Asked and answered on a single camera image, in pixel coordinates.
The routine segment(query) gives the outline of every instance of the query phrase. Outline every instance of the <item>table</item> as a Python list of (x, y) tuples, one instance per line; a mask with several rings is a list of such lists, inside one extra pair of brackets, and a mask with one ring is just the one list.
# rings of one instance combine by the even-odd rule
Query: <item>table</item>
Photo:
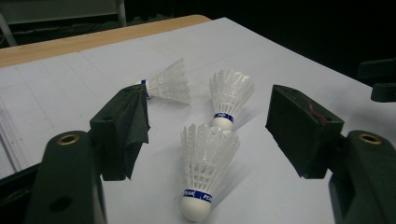
[(220, 70), (250, 76), (255, 92), (235, 118), (241, 147), (203, 223), (334, 223), (330, 172), (320, 180), (300, 178), (264, 127), (274, 84), (304, 92), (345, 120), (342, 134), (365, 130), (396, 145), (395, 104), (372, 102), (370, 87), (227, 18), (158, 21), (4, 49), (0, 58), (0, 100), (27, 164), (40, 161), (55, 134), (88, 131), (89, 119), (118, 90), (184, 59), (192, 103), (148, 101), (149, 144), (142, 146), (131, 181), (104, 182), (112, 224), (190, 223), (179, 210), (185, 183), (180, 132), (211, 121), (208, 80)]

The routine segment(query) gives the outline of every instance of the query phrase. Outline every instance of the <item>blue stripe on shuttlecock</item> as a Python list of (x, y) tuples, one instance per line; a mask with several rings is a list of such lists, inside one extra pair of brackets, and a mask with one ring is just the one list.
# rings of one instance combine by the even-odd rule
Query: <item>blue stripe on shuttlecock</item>
[(184, 190), (184, 197), (196, 198), (201, 199), (206, 202), (212, 203), (212, 195), (195, 190), (195, 189), (185, 189)]
[(217, 113), (217, 114), (215, 114), (215, 118), (229, 119), (233, 123), (233, 116), (226, 114), (226, 113)]
[[(142, 85), (146, 85), (146, 80), (145, 79), (142, 79)], [(149, 92), (148, 92), (148, 90), (146, 90), (146, 98), (149, 98)]]

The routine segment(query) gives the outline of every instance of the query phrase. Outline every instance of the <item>shuttlecock feather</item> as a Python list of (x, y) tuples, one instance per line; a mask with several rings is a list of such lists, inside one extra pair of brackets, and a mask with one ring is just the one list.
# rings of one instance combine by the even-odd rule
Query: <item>shuttlecock feather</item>
[(239, 140), (231, 131), (220, 127), (192, 124), (181, 134), (187, 176), (181, 207), (192, 221), (204, 219), (210, 212), (211, 193), (239, 148)]
[(212, 126), (231, 131), (235, 117), (254, 92), (250, 77), (234, 70), (221, 70), (210, 78), (210, 95), (215, 110)]
[(154, 96), (183, 104), (191, 103), (190, 88), (187, 83), (183, 59), (171, 64), (152, 79), (142, 80), (142, 84), (146, 85), (148, 98)]

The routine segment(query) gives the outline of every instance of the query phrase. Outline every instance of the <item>shuttlecock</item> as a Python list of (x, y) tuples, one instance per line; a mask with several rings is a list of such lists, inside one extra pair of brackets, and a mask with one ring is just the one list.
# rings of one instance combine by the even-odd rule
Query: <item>shuttlecock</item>
[(220, 127), (192, 124), (181, 134), (187, 188), (181, 201), (183, 215), (191, 221), (207, 217), (212, 195), (239, 148), (238, 137)]
[(215, 110), (212, 126), (231, 131), (234, 118), (254, 92), (253, 81), (241, 72), (221, 70), (210, 78), (209, 88)]
[(171, 101), (190, 104), (190, 88), (187, 85), (186, 69), (183, 59), (171, 64), (150, 80), (142, 80), (146, 85), (147, 97), (159, 97)]

